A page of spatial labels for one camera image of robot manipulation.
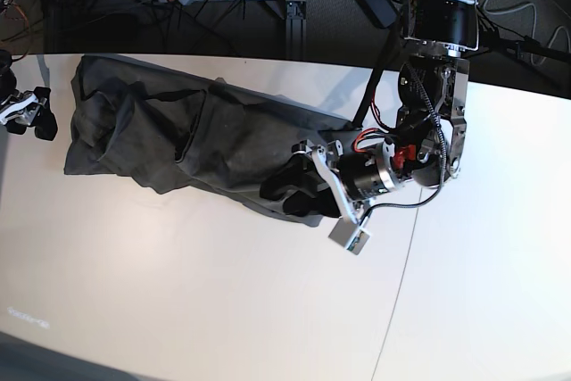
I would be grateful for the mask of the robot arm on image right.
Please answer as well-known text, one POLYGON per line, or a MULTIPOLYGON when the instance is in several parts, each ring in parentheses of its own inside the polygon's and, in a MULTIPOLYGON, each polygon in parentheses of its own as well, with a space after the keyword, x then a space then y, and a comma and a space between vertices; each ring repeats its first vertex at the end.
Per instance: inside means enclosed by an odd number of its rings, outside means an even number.
POLYGON ((301 142, 261 185, 285 212, 363 225, 378 197, 408 181, 440 191, 458 171, 478 0, 355 0, 389 30, 352 120, 349 149, 301 142))

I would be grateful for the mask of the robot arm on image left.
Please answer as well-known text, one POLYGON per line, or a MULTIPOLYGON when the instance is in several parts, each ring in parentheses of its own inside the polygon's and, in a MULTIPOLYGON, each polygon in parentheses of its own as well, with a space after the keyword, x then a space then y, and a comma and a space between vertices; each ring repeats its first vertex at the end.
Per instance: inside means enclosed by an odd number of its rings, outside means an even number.
MULTIPOLYGON (((24 20, 26 31, 32 36, 29 18, 15 0, 1 0, 1 12, 7 11, 11 6, 24 20)), ((58 125, 50 105, 51 89, 17 89, 17 78, 12 71, 12 65, 27 55, 28 51, 18 58, 13 58, 9 51, 1 50, 1 125, 14 135, 24 135, 30 128, 34 130, 37 139, 54 141, 58 125)))

